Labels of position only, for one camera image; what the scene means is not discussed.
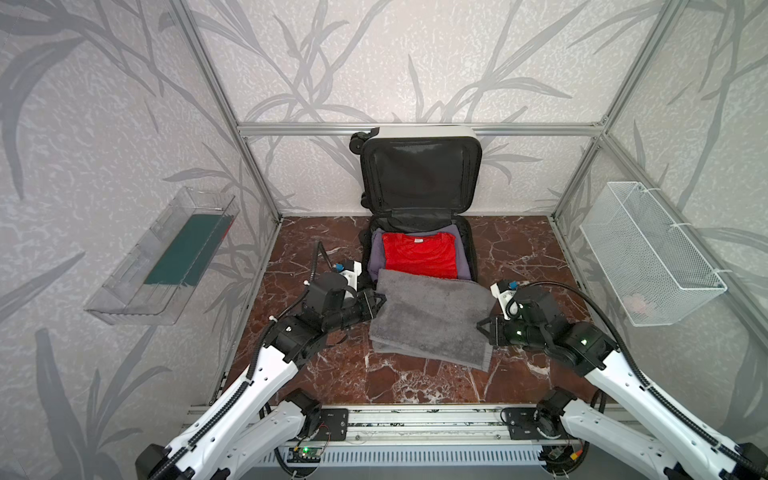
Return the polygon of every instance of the wire mesh basket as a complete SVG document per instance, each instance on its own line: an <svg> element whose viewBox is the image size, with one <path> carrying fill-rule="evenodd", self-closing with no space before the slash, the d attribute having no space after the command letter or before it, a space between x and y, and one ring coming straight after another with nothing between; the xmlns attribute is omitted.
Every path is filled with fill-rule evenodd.
<svg viewBox="0 0 768 480"><path fill-rule="evenodd" d="M581 232L635 326L679 322L727 289L680 224L638 182L608 182Z"/></svg>

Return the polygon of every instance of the folded red t-shirt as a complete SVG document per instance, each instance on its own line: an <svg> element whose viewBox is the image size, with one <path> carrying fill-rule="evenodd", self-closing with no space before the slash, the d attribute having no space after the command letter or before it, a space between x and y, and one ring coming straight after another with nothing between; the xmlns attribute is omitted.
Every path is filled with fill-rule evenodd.
<svg viewBox="0 0 768 480"><path fill-rule="evenodd" d="M387 270L413 275L456 278L456 238L450 233L429 237L410 237L404 233L384 233Z"/></svg>

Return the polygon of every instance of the wall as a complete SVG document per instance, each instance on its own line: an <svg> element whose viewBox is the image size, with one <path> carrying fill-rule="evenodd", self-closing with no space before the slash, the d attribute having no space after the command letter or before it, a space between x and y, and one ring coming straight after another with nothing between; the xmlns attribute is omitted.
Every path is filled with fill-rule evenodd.
<svg viewBox="0 0 768 480"><path fill-rule="evenodd" d="M273 223L165 2L4 1L0 30L0 478L134 478L208 400ZM84 312L184 185L241 212L177 324Z"/></svg>
<svg viewBox="0 0 768 480"><path fill-rule="evenodd" d="M189 1L239 122L599 121L662 3ZM364 214L348 141L250 144L283 212ZM472 212L552 212L586 143L495 140Z"/></svg>
<svg viewBox="0 0 768 480"><path fill-rule="evenodd" d="M611 130L763 306L768 305L768 2L689 2ZM768 449L768 356L723 298L672 326L633 327L578 225L606 181L598 155L558 220L641 368L710 425Z"/></svg>

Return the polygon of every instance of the open suitcase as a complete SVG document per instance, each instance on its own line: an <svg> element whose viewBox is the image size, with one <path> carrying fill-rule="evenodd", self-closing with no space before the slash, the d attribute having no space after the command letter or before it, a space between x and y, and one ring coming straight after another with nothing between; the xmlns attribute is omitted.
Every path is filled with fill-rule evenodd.
<svg viewBox="0 0 768 480"><path fill-rule="evenodd" d="M360 156L365 191L360 203L373 216L360 232L362 276L360 286L370 286L368 274L373 232L415 233L457 226L469 271L477 280L477 253L467 211L475 196L482 148L469 127L392 126L357 133L349 149Z"/></svg>

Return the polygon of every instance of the brown marble surface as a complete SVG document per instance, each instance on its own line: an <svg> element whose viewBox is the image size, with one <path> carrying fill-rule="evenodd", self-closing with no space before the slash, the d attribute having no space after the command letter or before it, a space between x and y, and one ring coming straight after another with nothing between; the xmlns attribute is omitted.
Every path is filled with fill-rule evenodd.
<svg viewBox="0 0 768 480"><path fill-rule="evenodd" d="M575 285L546 217L468 217L478 253L478 281L501 278L555 280ZM248 365L259 331L301 294L316 240L332 261L359 260L357 234L366 217L288 217L277 238L228 382ZM566 315L588 318L581 300L553 290ZM323 404L344 403L536 403L553 386L589 400L594 387L543 353L496 349L486 373L450 362L375 353L368 325L353 327L341 345L326 349L278 393L305 389ZM342 339L334 333L328 344Z"/></svg>

